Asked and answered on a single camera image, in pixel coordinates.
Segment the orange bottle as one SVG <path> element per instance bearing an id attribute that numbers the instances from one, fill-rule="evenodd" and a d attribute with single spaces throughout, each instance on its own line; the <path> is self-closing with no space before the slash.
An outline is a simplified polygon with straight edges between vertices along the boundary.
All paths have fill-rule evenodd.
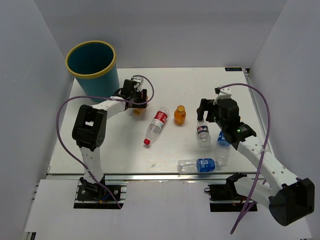
<path id="1" fill-rule="evenodd" d="M 143 103 L 143 102 L 146 102 L 146 101 L 148 101 L 148 99 L 149 99 L 148 95 L 143 96 L 142 99 L 141 99 L 141 102 L 142 102 L 142 103 Z M 134 109 L 133 109 L 133 112 L 132 112 L 132 113 L 133 113 L 134 115 L 136 115 L 136 116 L 140 116 L 140 115 L 142 115 L 142 114 L 146 111 L 147 107 L 148 107 L 148 104 L 147 104 L 147 103 L 146 103 L 146 104 L 143 104 L 143 105 L 138 105 L 137 108 L 134 108 Z"/>
<path id="2" fill-rule="evenodd" d="M 183 125 L 186 120 L 186 109 L 183 105 L 178 105 L 175 112 L 174 112 L 174 117 L 173 121 L 176 125 Z"/>

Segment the clear bottle dark pepsi label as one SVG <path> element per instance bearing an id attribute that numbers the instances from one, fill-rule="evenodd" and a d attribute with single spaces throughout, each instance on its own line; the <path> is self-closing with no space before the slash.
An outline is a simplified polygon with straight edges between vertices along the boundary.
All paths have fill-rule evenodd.
<path id="1" fill-rule="evenodd" d="M 198 145 L 200 147 L 208 148 L 211 145 L 211 135 L 208 124 L 205 120 L 197 122 L 196 133 Z"/>

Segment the clear bottle blue label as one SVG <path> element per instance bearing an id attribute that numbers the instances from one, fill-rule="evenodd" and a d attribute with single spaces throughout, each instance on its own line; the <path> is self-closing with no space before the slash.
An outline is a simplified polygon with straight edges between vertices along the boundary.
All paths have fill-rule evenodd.
<path id="1" fill-rule="evenodd" d="M 228 157 L 230 152 L 230 144 L 225 139 L 225 135 L 221 130 L 219 132 L 216 146 L 215 146 L 215 159 L 218 161 L 221 167 L 224 167 L 228 163 Z"/>
<path id="2" fill-rule="evenodd" d="M 212 158 L 198 158 L 191 160 L 179 160 L 177 169 L 180 174 L 212 173 L 225 166 L 221 160 Z"/>

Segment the clear bottle red label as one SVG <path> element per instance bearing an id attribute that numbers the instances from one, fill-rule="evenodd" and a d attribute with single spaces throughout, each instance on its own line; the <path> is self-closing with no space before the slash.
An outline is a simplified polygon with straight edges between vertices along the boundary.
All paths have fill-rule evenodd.
<path id="1" fill-rule="evenodd" d="M 153 117 L 151 123 L 149 124 L 143 143 L 146 146 L 149 146 L 159 137 L 161 130 L 165 123 L 168 120 L 168 116 L 170 115 L 170 111 L 166 107 L 160 107 Z"/>

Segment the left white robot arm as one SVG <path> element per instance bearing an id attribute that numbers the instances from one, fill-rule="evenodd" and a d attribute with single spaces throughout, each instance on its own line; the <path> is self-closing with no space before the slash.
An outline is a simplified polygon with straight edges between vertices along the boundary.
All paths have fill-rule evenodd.
<path id="1" fill-rule="evenodd" d="M 105 179 L 101 166 L 100 147 L 106 137 L 107 120 L 129 108 L 147 107 L 147 90 L 142 88 L 144 79 L 133 76 L 126 79 L 123 87 L 95 105 L 82 105 L 79 108 L 72 130 L 72 138 L 81 152 L 83 163 L 87 166 L 80 182 L 88 187 L 88 193 L 99 200 L 105 196 L 106 187 L 100 184 Z"/>

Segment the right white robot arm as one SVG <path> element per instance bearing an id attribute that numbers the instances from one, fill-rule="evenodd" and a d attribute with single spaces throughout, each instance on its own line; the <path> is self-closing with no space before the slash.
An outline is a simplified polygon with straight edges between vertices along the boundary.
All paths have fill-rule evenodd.
<path id="1" fill-rule="evenodd" d="M 311 213 L 315 208 L 315 185 L 285 168 L 263 144 L 256 132 L 241 121 L 235 100 L 206 99 L 200 101 L 197 119 L 216 123 L 226 141 L 245 156 L 269 184 L 257 184 L 250 199 L 269 209 L 273 218 L 287 226 Z"/>

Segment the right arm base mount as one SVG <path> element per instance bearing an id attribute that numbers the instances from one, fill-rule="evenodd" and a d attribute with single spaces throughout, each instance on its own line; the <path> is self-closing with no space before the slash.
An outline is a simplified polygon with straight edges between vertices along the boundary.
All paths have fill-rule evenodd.
<path id="1" fill-rule="evenodd" d="M 240 213 L 246 196 L 236 192 L 234 183 L 240 178 L 247 177 L 247 174 L 237 172 L 228 177 L 223 184 L 209 184 L 203 191 L 209 196 L 211 213 Z"/>

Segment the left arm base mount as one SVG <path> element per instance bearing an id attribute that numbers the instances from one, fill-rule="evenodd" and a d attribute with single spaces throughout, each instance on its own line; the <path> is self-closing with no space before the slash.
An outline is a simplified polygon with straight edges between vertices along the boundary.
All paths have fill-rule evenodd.
<path id="1" fill-rule="evenodd" d="M 87 182 L 83 177 L 78 181 L 74 199 L 74 209 L 119 210 L 126 199 L 127 186 L 124 184 L 105 185 L 120 205 L 115 202 L 110 192 L 97 183 Z"/>

